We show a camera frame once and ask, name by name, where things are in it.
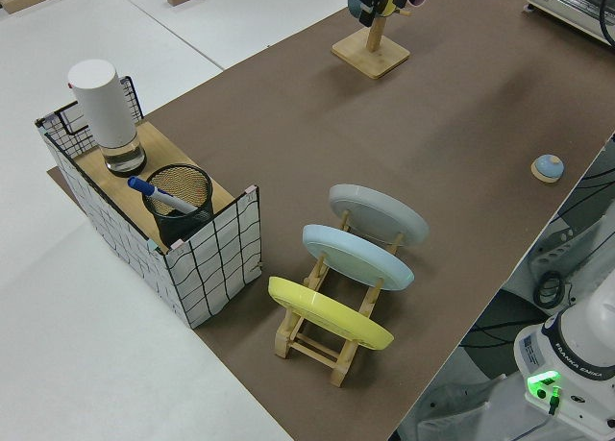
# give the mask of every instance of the black mesh pencil cup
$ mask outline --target black mesh pencil cup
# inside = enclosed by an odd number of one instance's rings
[[[162,243],[170,247],[188,239],[213,218],[213,186],[208,174],[190,164],[170,164],[154,172],[147,182],[196,207],[183,213],[158,199],[143,195],[143,204],[154,215]]]

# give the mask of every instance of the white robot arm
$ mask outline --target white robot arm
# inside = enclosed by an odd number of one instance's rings
[[[526,400],[592,439],[615,439],[615,271],[582,302],[517,335]]]

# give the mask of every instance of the plate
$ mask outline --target plate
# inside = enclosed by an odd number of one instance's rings
[[[353,230],[385,244],[397,235],[400,245],[418,244],[430,233],[427,222],[414,210],[395,198],[357,184],[336,184],[329,190],[329,204],[338,217],[350,212],[348,224]]]
[[[269,295],[311,323],[371,350],[382,350],[393,335],[381,325],[338,301],[282,278],[269,278]]]
[[[402,290],[414,281],[405,263],[382,247],[354,234],[323,225],[304,226],[304,245],[316,258],[352,280],[374,286],[383,280],[382,290]]]

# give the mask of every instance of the round button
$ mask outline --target round button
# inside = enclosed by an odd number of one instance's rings
[[[531,173],[541,182],[552,184],[564,173],[564,163],[555,155],[542,155],[531,164]]]

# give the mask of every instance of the brown tabletop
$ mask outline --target brown tabletop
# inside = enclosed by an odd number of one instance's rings
[[[294,438],[386,439],[611,135],[613,55],[524,4],[428,0],[389,18],[411,55],[377,81],[331,54],[359,28],[340,12],[147,116],[232,194],[261,188],[263,275],[196,332]],[[557,184],[529,170],[547,153],[566,165]],[[274,355],[283,309],[266,289],[308,274],[302,228],[336,224],[340,183],[396,197],[431,233],[399,252],[415,283],[376,305],[395,340],[359,350],[335,388],[329,368]]]

